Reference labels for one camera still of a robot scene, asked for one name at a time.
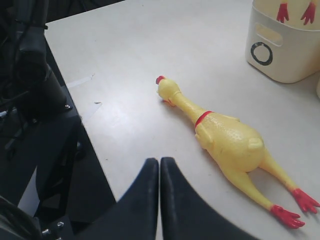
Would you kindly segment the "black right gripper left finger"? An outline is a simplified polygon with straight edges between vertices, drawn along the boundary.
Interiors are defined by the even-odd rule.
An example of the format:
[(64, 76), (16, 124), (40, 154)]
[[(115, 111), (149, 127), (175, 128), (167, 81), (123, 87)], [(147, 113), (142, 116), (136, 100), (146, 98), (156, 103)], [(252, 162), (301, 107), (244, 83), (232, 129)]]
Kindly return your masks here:
[(159, 162), (145, 160), (122, 198), (77, 235), (78, 240), (154, 240), (159, 207)]

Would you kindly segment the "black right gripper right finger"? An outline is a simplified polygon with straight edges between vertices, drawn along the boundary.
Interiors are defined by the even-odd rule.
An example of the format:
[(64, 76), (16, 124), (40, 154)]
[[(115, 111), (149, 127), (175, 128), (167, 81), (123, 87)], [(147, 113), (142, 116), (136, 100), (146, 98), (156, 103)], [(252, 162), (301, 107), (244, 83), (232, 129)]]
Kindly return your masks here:
[(211, 208), (172, 157), (160, 161), (160, 212), (165, 240), (254, 240)]

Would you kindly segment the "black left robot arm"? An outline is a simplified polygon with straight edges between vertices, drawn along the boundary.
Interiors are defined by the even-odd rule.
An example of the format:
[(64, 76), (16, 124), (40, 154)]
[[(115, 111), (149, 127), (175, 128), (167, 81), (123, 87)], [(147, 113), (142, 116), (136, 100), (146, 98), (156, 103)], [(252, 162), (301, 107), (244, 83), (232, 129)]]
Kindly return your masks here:
[(49, 1), (15, 0), (8, 40), (2, 46), (9, 80), (1, 89), (4, 104), (27, 120), (62, 113), (67, 98), (47, 62), (45, 30)]

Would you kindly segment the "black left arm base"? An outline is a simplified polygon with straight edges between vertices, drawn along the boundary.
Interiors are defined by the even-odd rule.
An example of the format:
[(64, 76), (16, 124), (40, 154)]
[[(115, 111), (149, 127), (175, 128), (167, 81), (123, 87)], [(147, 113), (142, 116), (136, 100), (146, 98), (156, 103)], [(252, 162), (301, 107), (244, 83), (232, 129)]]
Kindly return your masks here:
[(77, 236), (98, 220), (114, 200), (102, 178), (95, 154), (83, 164), (79, 137), (85, 133), (81, 118), (66, 87), (65, 110), (45, 118), (28, 120), (16, 109), (21, 134), (18, 149), (0, 175), (0, 237), (3, 240), (57, 240), (66, 230), (63, 218), (68, 206), (77, 214), (72, 227)]

